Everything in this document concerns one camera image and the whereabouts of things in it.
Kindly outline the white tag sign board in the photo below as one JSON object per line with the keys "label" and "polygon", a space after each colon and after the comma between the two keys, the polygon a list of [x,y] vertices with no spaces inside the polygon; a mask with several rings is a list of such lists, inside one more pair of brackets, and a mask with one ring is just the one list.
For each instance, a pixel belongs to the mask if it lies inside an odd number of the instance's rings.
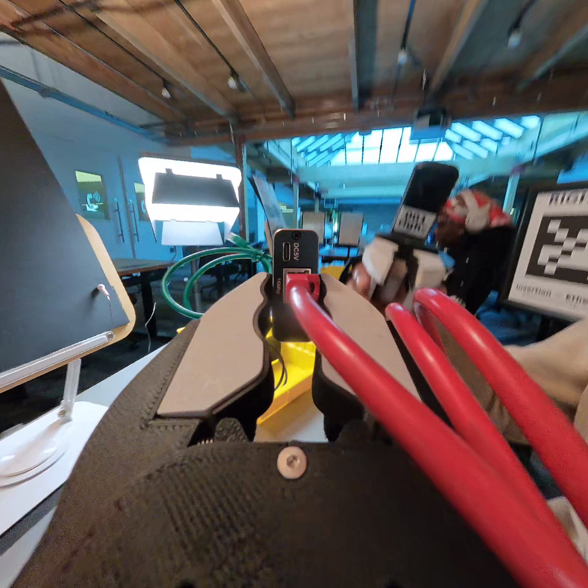
{"label": "white tag sign board", "polygon": [[529,187],[499,300],[550,318],[587,318],[587,181]]}

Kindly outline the yellow plastic bin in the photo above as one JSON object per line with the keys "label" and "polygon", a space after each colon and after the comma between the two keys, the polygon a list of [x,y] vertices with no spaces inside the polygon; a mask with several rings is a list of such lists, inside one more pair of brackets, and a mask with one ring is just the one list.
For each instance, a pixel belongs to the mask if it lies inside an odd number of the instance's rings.
{"label": "yellow plastic bin", "polygon": [[[234,403],[227,409],[221,411],[220,414],[208,418],[161,418],[198,419],[204,423],[205,428],[212,430],[213,427],[220,420],[232,417],[239,421],[239,423],[245,430],[246,435],[249,438],[253,438],[256,426],[259,421],[263,422],[264,420],[267,420],[270,416],[273,416],[278,410],[284,408],[290,401],[297,399],[300,395],[311,389],[313,368],[315,363],[314,344],[312,344],[311,342],[278,342],[273,338],[270,332],[271,317],[269,298],[270,294],[272,293],[272,276],[271,274],[269,275],[271,281],[266,284],[266,295],[268,299],[266,304],[266,311],[259,319],[259,326],[261,327],[262,334],[264,335],[269,347],[269,358],[273,369],[273,402],[268,408],[268,410],[258,418],[254,418],[253,414],[247,414],[244,408],[239,408],[239,406],[236,403]],[[189,344],[194,332],[193,334],[187,334],[187,330],[185,330],[184,334],[187,335],[187,342]]]}

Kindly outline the brown wooden desk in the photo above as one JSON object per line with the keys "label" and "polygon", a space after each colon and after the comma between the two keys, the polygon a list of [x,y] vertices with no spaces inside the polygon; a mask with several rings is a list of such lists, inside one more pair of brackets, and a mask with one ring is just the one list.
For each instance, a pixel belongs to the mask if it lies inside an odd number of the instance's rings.
{"label": "brown wooden desk", "polygon": [[140,287],[145,329],[152,339],[156,339],[158,328],[152,283],[161,281],[167,270],[173,265],[173,261],[131,258],[112,258],[111,261],[113,261],[125,289],[137,285]]}

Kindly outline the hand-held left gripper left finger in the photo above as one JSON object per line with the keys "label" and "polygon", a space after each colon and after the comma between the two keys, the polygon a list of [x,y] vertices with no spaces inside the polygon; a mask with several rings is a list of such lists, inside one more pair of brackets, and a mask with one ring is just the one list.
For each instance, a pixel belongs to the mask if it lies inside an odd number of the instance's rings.
{"label": "hand-held left gripper left finger", "polygon": [[270,281],[268,273],[258,273],[204,313],[159,404],[159,417],[208,418],[234,403],[254,418],[268,410],[273,369],[259,319]]}

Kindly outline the white softbox light panel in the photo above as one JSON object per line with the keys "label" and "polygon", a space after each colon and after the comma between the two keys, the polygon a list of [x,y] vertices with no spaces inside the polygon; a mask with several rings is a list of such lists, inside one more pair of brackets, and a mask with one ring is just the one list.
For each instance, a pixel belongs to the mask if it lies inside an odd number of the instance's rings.
{"label": "white softbox light panel", "polygon": [[154,226],[197,224],[231,230],[240,213],[243,173],[223,162],[142,156],[138,159],[146,213]]}

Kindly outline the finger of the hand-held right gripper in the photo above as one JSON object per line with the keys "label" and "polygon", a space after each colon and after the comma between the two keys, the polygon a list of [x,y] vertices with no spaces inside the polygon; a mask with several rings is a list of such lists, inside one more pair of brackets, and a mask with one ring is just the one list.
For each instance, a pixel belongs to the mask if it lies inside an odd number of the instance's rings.
{"label": "finger of the hand-held right gripper", "polygon": [[443,258],[438,252],[413,251],[408,274],[408,310],[414,310],[414,294],[422,288],[439,289],[449,274]]}
{"label": "finger of the hand-held right gripper", "polygon": [[396,242],[387,237],[374,237],[364,250],[362,264],[370,277],[368,299],[395,300],[406,293],[408,264]]}

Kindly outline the wood-rimmed black board stand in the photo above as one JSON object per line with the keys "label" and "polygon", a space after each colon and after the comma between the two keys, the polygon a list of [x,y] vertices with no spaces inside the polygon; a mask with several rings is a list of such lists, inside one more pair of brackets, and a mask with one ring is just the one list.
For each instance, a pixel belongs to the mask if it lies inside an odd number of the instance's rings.
{"label": "wood-rimmed black board stand", "polygon": [[1,448],[1,488],[66,455],[82,358],[132,331],[136,312],[92,224],[77,215],[1,84],[1,392],[66,367],[49,424]]}

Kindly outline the person's right hand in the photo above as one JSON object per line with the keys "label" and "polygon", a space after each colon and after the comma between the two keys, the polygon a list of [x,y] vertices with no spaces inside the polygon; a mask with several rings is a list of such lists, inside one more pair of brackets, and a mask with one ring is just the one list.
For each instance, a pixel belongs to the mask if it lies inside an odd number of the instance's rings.
{"label": "person's right hand", "polygon": [[382,299],[371,297],[371,276],[362,262],[353,265],[346,285],[362,298],[370,302],[381,315],[385,314],[386,306],[390,304],[390,302],[384,302]]}

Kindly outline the person's right forearm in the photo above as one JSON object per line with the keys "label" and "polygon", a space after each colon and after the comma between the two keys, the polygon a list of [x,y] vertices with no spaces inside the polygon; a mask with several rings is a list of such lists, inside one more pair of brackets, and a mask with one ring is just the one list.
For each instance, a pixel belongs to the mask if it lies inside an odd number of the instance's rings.
{"label": "person's right forearm", "polygon": [[[441,324],[445,351],[455,370],[508,442],[528,445],[523,433],[481,372]],[[587,320],[580,320],[548,339],[504,349],[555,402],[587,441]]]}

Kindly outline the black network switch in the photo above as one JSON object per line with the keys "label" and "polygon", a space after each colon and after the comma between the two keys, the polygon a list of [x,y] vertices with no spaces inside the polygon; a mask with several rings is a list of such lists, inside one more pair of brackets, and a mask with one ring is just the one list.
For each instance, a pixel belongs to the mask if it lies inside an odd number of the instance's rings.
{"label": "black network switch", "polygon": [[309,339],[286,300],[286,282],[290,273],[317,274],[319,236],[309,229],[279,229],[273,236],[273,274],[270,307],[272,333],[282,343],[307,342]]}

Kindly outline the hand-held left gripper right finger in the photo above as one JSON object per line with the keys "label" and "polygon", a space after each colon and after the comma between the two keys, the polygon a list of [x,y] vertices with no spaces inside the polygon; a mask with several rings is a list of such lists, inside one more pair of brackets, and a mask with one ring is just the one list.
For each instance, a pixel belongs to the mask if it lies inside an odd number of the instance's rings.
{"label": "hand-held left gripper right finger", "polygon": [[[320,275],[322,305],[334,323],[386,369],[416,399],[419,394],[386,319],[371,303],[331,275]],[[364,407],[349,385],[317,351],[312,397],[325,416],[363,416]]]}

